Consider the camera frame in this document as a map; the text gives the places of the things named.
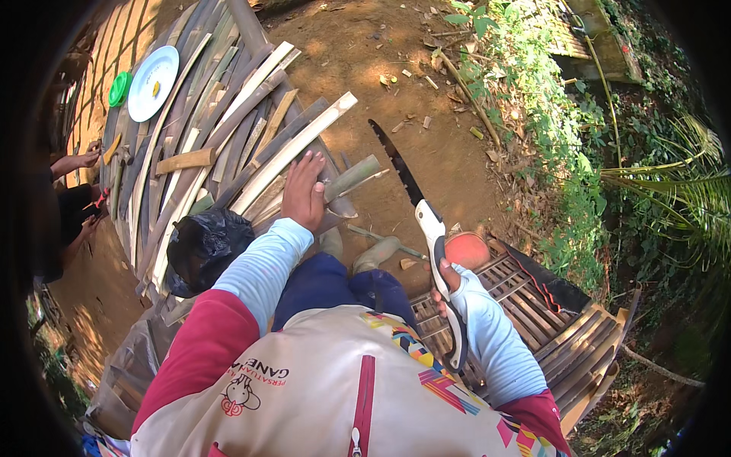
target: maroon zipper placket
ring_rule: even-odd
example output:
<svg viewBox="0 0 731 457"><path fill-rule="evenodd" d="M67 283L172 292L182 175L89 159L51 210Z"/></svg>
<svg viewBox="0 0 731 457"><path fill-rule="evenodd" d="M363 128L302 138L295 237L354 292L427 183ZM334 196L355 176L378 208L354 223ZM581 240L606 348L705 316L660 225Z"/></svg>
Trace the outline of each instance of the maroon zipper placket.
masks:
<svg viewBox="0 0 731 457"><path fill-rule="evenodd" d="M360 359L360 381L355 404L355 418L351 433L348 457L368 457L368 438L371 435L373 390L376 381L376 358L364 355Z"/></svg>

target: blue pants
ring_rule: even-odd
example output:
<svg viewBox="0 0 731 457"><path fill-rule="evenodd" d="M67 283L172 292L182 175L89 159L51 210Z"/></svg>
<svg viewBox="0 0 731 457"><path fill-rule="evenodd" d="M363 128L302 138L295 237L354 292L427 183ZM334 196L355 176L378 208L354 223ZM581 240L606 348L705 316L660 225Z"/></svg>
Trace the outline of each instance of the blue pants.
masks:
<svg viewBox="0 0 731 457"><path fill-rule="evenodd" d="M290 317L306 309L356 304L402 317L416 328L411 304L396 278L383 270L364 271L349 281L347 274L345 265L324 252L302 262L284 286L272 331L281 330Z"/></svg>

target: hand saw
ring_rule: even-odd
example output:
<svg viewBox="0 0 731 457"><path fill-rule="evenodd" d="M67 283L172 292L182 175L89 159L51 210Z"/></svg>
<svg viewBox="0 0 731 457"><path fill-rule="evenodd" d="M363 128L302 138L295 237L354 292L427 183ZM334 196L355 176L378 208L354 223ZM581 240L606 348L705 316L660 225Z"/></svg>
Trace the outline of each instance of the hand saw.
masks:
<svg viewBox="0 0 731 457"><path fill-rule="evenodd" d="M404 159L401 158L391 139L386 135L383 129L376 124L373 119L368 119L368 123L374 130L378 139L386 150L386 154L391 158L391 163L398 173L398 177L406 187L406 193L409 195L412 205L416 208L414 215L421 227L426 243L429 246L429 263L431 264L431 276L436 285L436 289L442 294L442 300L447 304L447 321L450 325L452 336L452 350L444 355L445 366L452 373L457 373L462 369L465 359L467 359L467 326L462 320L462 316L450 301L450 288L447 282L439 272L439 261L446 258L444 254L444 235L447 232L442 216L437 213L431 204L424 198L421 189L416 184L414 176L406 166Z"/></svg>

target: light blue sleeve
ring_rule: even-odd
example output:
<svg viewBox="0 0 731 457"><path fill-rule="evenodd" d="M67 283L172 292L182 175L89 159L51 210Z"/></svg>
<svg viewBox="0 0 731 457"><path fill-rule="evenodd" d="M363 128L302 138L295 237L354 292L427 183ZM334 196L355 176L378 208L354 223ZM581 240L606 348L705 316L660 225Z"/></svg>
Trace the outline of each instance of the light blue sleeve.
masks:
<svg viewBox="0 0 731 457"><path fill-rule="evenodd" d="M469 348L485 369L493 408L546 390L543 371L502 307L474 273L455 263L452 267L462 280L450 299L466 321Z"/></svg>
<svg viewBox="0 0 731 457"><path fill-rule="evenodd" d="M213 288L236 295L264 336L289 274L313 241L309 230L290 218L280 219L231 262Z"/></svg>

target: dirt ground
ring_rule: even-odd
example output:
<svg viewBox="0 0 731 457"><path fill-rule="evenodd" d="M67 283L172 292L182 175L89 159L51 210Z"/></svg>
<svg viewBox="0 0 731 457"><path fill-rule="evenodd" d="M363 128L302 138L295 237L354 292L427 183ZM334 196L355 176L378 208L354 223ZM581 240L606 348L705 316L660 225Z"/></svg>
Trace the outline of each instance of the dirt ground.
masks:
<svg viewBox="0 0 731 457"><path fill-rule="evenodd" d="M77 143L85 148L101 136L113 78L129 70L191 3L131 0L111 11L99 29L94 61L82 86L69 153ZM507 202L497 175L485 169L485 151L492 143L469 132L472 126L484 131L478 117L470 111L453 112L457 104L447 91L455 81L431 69L431 50L421 41L428 29L450 30L439 16L426 20L423 14L429 6L443 4L406 1L404 8L399 5L385 0L351 1L329 4L323 11L320 2L313 2L264 22L275 44L286 39L303 52L288 73L304 105L318 97L334 102L347 91L358 98L355 107L322 134L336 163L344 169L340 151L352 163L375 154L383 168L391 169L385 177L351 193L359 217L346 222L383 236L398 236L404 245L426 251L414 209L368 125L372 118L388 132L424 195L442 212L447 229L459 223L463 230L473 230L483 223L493 234L515 243L519 238L510 224L512 214L504 211ZM403 69L412 76L403 75ZM379 82L380 75L398 78L391 91ZM427 75L439 90L423 79ZM413 116L410 124L390 133L409 115ZM429 129L422 127L425 116L432 118ZM69 186L76 184L73 174L67 179ZM81 182L93 179L94 170L81 173ZM344 225L341 233L347 265L374 243L351 234ZM105 357L116 350L130 325L149 306L134 293L137 282L125 268L126 258L110 221L100 224L90 247L91 253L83 248L64 278L51 286L80 351L75 377L82 386L87 379L98 384ZM399 252L382 267L414 296L429 288L429 276L419 266L402 271L398 262L407 257Z"/></svg>

